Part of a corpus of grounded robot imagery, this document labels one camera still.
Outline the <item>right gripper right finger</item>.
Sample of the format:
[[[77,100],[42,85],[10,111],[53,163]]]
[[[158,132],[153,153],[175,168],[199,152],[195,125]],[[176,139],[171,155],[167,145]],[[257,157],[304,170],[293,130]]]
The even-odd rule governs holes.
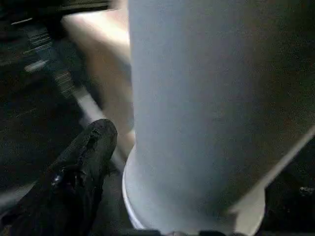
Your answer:
[[[265,188],[264,231],[315,234],[315,187],[281,174]]]

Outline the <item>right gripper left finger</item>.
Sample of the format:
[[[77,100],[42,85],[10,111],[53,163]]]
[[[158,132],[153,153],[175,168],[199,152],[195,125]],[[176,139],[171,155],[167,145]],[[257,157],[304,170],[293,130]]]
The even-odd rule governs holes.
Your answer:
[[[89,124],[0,220],[3,236],[86,236],[117,144],[112,121]]]

